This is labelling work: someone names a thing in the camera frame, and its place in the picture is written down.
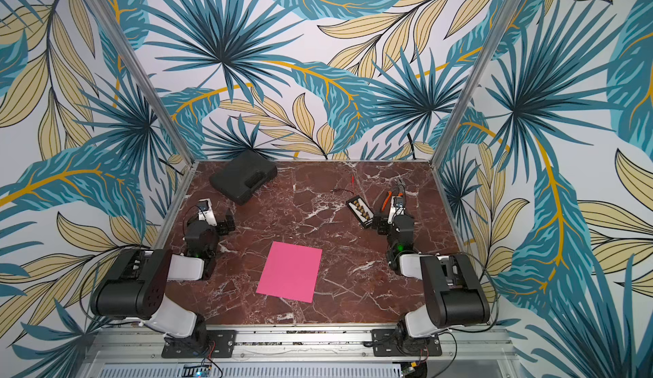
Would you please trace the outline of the pink square paper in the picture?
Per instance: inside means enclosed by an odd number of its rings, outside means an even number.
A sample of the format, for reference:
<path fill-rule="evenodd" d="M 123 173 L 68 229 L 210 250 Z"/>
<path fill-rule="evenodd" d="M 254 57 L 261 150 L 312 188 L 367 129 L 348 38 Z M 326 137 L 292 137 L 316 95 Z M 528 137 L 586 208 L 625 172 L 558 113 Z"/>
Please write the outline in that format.
<path fill-rule="evenodd" d="M 256 292 L 302 303 L 312 303 L 322 250 L 273 242 Z"/>

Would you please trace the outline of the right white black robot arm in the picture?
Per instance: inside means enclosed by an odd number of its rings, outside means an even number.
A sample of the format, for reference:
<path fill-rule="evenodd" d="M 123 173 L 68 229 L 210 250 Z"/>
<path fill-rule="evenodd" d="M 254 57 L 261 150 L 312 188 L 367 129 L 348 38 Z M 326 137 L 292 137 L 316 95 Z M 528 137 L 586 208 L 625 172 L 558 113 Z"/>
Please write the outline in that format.
<path fill-rule="evenodd" d="M 399 276 L 422 282 L 424 305 L 406 313 L 397 325 L 396 340 L 424 339 L 456 326 L 481 325 L 491 309 L 470 257 L 418 252 L 413 244 L 414 218 L 377 214 L 372 228 L 388 241 L 386 261 Z"/>

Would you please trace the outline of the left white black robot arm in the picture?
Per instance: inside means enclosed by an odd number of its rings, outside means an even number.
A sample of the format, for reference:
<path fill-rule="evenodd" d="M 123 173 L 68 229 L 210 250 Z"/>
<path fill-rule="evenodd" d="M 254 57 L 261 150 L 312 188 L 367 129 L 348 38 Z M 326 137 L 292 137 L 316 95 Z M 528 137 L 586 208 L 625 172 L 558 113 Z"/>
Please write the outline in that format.
<path fill-rule="evenodd" d="M 170 281 L 205 281 L 211 278 L 219 257 L 222 236 L 236 230 L 234 215 L 210 223 L 203 211 L 185 225 L 185 252 L 169 249 L 127 249 L 121 252 L 89 301 L 95 316 L 139 323 L 173 340 L 202 340 L 206 328 L 201 315 L 169 298 Z"/>

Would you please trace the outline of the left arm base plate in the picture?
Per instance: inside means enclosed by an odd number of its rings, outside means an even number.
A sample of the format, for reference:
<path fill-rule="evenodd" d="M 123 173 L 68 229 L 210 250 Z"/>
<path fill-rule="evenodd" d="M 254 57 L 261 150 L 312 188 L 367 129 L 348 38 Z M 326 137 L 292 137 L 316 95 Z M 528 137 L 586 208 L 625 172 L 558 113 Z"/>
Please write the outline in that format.
<path fill-rule="evenodd" d="M 165 337 L 163 359 L 230 359 L 236 343 L 235 330 L 208 330 L 187 338 Z"/>

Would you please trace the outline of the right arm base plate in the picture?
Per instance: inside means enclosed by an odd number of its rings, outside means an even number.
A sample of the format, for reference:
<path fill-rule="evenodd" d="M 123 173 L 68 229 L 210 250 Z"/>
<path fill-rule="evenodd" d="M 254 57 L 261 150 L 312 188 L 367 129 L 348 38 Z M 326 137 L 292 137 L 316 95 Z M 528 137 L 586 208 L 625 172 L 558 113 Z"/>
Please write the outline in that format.
<path fill-rule="evenodd" d="M 397 329 L 374 329 L 371 334 L 375 357 L 442 356 L 440 342 L 435 337 L 413 338 Z"/>

